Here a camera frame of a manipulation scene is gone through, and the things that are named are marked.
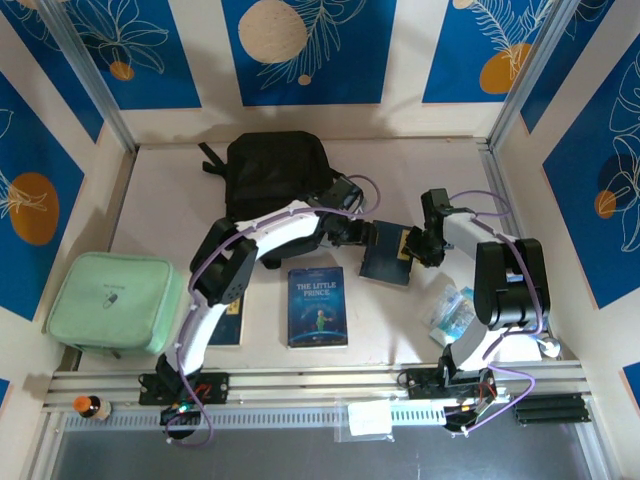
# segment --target orange bottle cap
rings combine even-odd
[[[91,399],[89,397],[78,397],[73,401],[73,409],[78,413],[84,413],[91,408]]]

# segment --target dark blue book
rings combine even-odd
[[[209,345],[240,345],[242,334],[242,311],[244,309],[244,296],[229,304],[225,312],[218,320]]]
[[[342,267],[289,271],[289,348],[347,345]]]
[[[409,284],[413,258],[402,253],[411,227],[375,221],[377,235],[369,237],[360,276],[394,285]]]

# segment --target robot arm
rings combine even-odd
[[[495,232],[478,221],[471,210],[452,207],[444,189],[430,190],[421,200],[425,228],[411,230],[405,253],[427,267],[438,267],[445,251],[455,246],[475,260],[476,318],[461,338],[445,348],[437,371],[421,379],[422,385],[431,387],[425,389],[429,396],[434,388],[442,391],[453,387],[455,392],[456,385],[477,380],[477,372],[482,374],[493,357],[485,352],[506,332],[536,329],[539,318],[531,293],[518,260],[505,242],[512,243],[522,257],[542,318],[548,315],[550,299],[542,246],[537,240],[519,240]]]
[[[292,252],[298,251],[298,242],[303,242],[308,251],[325,234],[334,245],[364,245],[370,235],[376,234],[371,224],[348,220],[347,212],[338,215],[335,211],[348,210],[356,198],[354,188],[357,189],[352,182],[342,178],[321,197],[293,202],[253,221],[233,224],[221,219],[213,225],[193,259],[191,270],[201,270],[203,262],[218,249],[226,248],[228,253],[215,256],[200,276],[194,275],[195,301],[176,342],[181,358],[178,359],[173,344],[156,366],[157,382],[165,392],[178,401],[185,400],[180,374],[190,384],[195,383],[218,320],[226,306],[244,293],[257,260],[270,255],[275,260],[292,256]],[[516,258],[490,227],[478,222],[472,211],[452,207],[444,189],[430,190],[421,200],[425,228],[411,230],[404,253],[427,267],[438,267],[445,251],[453,246],[475,259],[474,304],[478,318],[458,341],[445,348],[437,369],[407,371],[408,379],[412,375],[411,380],[422,386],[411,389],[410,396],[468,397],[488,375],[486,366],[490,359],[479,358],[486,350],[485,345],[506,329],[530,328],[538,315]],[[531,274],[545,315],[550,303],[541,246],[531,239],[515,240],[514,244]]]

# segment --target floor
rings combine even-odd
[[[371,219],[403,225],[424,223],[420,196],[430,188],[450,194],[489,189],[478,146],[468,140],[369,140],[324,142],[330,164],[345,174],[366,174],[380,187],[382,202]],[[225,144],[211,147],[226,158]],[[205,156],[195,145],[143,146],[133,169],[111,250],[169,259],[185,277],[205,234],[224,216],[224,181],[204,173]],[[362,185],[369,205],[375,192]],[[492,199],[455,202],[495,211]],[[442,347],[429,338],[423,320],[447,284],[473,286],[474,262],[461,251],[447,253],[438,269],[414,264],[408,287],[360,278],[362,247],[320,248],[290,259],[279,271],[256,265],[245,297],[240,346],[209,347],[207,368],[307,368],[435,362]],[[344,268],[349,345],[341,349],[292,351],[287,344],[287,272],[291,268]],[[181,317],[176,319],[179,325]],[[84,355],[80,370],[148,370],[153,357]]]
[[[65,433],[52,478],[591,478],[573,425],[520,427],[501,415],[469,438],[440,427],[394,427],[393,438],[337,443],[332,428],[219,430],[212,445],[186,449],[167,446],[161,432]]]

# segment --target book cover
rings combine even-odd
[[[342,267],[289,271],[289,348],[346,346]]]
[[[360,276],[406,286],[409,284],[413,258],[402,253],[411,227],[375,221],[377,235],[372,235],[364,253]]]
[[[218,320],[209,345],[230,346],[240,345],[240,335],[242,334],[242,313],[244,311],[244,296],[229,304],[225,312]]]

